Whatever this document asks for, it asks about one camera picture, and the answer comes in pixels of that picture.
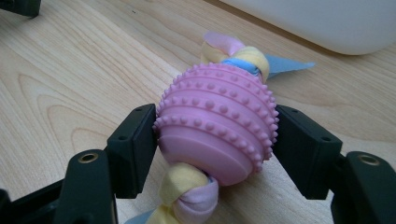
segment screw hole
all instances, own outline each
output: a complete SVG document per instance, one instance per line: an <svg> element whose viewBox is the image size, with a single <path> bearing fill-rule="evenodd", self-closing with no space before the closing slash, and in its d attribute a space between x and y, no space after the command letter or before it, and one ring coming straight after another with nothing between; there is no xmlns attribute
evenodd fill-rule
<svg viewBox="0 0 396 224"><path fill-rule="evenodd" d="M90 163L98 159L98 157L99 155L97 153L88 153L78 158L78 161L79 163Z"/></svg>
<svg viewBox="0 0 396 224"><path fill-rule="evenodd" d="M329 137L321 137L321 139L322 139L323 141L326 141L326 142L332 141L332 139L329 138Z"/></svg>
<svg viewBox="0 0 396 224"><path fill-rule="evenodd" d="M371 156L367 156L367 155L363 155L363 154L359 155L358 158L359 158L359 160L361 162L364 162L364 163L366 163L368 165L377 166L380 163L379 160L377 160L376 158L371 157Z"/></svg>

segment purple fabric strip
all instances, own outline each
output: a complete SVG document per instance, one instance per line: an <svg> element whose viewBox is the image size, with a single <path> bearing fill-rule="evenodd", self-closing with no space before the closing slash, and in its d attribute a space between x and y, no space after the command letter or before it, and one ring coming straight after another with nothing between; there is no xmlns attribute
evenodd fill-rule
<svg viewBox="0 0 396 224"><path fill-rule="evenodd" d="M177 219L181 223L204 223L213 213L218 204L219 183L211 178L212 182L181 195L173 203Z"/></svg>
<svg viewBox="0 0 396 224"><path fill-rule="evenodd" d="M204 35L204 41L213 48L228 54L230 57L245 46L245 44L237 38L214 31L207 32Z"/></svg>

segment yellow fabric strip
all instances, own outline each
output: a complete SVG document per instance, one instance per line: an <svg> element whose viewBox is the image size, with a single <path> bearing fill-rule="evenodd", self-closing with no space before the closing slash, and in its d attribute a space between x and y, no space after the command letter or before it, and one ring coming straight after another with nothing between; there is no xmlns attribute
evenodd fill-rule
<svg viewBox="0 0 396 224"><path fill-rule="evenodd" d="M260 69L262 73L262 79L264 80L264 82L268 78L268 74L270 72L270 66L268 64L268 61L265 59L264 54L262 54L262 52L259 51L258 49L251 46L244 47L238 50L232 56L232 58L237 58L253 63Z"/></svg>
<svg viewBox="0 0 396 224"><path fill-rule="evenodd" d="M221 61L229 57L230 56L223 53L221 50L211 47L206 42L204 42L204 44L202 45L202 63L220 63Z"/></svg>
<svg viewBox="0 0 396 224"><path fill-rule="evenodd" d="M207 176L187 163L176 163L171 166L160 188L163 204L148 219L148 224L179 224L172 209L172 203L190 189L205 186Z"/></svg>

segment black plastic bracket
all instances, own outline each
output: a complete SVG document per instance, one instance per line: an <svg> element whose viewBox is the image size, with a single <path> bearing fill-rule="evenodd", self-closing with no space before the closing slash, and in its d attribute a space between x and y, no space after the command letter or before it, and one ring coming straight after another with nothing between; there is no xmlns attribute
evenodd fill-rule
<svg viewBox="0 0 396 224"><path fill-rule="evenodd" d="M334 193L336 224L396 223L396 173L383 159L359 151L340 154L342 142L296 109L278 105L274 154L306 199Z"/></svg>
<svg viewBox="0 0 396 224"><path fill-rule="evenodd" d="M117 223L114 194L135 198L149 173L157 148L155 117L155 105L133 110L106 150L83 151L70 160L64 180L14 202L0 189L0 223Z"/></svg>
<svg viewBox="0 0 396 224"><path fill-rule="evenodd" d="M0 0L0 9L27 17L36 17L41 0Z"/></svg>

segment light wood surface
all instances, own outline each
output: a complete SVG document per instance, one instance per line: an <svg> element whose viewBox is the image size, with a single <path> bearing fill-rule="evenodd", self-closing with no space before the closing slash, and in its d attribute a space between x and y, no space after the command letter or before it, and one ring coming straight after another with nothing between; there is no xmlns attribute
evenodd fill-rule
<svg viewBox="0 0 396 224"><path fill-rule="evenodd" d="M396 167L396 45L339 55L216 1L43 0L34 19L0 11L0 188L18 199L63 178L76 153L104 148L132 109L199 62L208 30L317 63L270 79L277 102L338 136L343 153ZM120 223L159 204L166 167L157 151L144 192L118 200ZM276 158L263 170L222 188L208 223L332 223L331 193L307 201Z"/></svg>

